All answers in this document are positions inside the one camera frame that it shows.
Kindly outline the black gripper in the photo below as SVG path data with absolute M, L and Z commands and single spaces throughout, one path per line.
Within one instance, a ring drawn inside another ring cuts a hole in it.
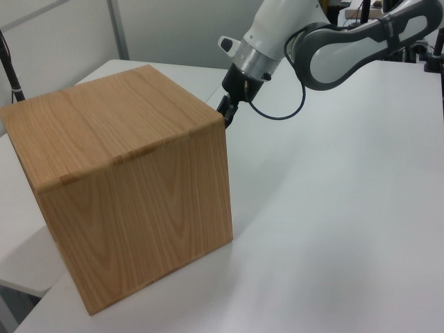
M 222 81 L 222 87 L 228 95 L 223 96 L 217 107 L 217 112 L 224 116 L 226 128 L 232 123 L 239 102 L 253 101 L 263 84 L 263 81 L 243 74 L 236 65 L 230 66 Z

